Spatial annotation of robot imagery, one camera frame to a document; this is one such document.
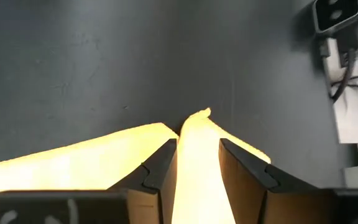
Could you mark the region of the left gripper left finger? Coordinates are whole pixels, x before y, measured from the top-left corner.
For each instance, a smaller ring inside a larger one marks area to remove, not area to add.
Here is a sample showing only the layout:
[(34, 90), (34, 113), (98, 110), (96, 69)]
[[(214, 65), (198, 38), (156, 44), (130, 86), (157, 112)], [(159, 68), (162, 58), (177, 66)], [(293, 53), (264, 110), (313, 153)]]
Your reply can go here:
[(110, 187), (157, 197), (159, 223), (171, 223), (177, 185), (177, 140), (169, 139), (130, 174)]

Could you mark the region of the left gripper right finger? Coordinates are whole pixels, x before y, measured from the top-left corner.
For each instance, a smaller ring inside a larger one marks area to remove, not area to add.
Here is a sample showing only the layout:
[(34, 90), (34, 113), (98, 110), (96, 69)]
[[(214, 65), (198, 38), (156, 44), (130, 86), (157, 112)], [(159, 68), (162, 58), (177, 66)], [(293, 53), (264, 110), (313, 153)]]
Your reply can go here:
[(228, 139), (219, 164), (236, 223), (324, 224), (334, 220), (334, 195), (263, 161)]

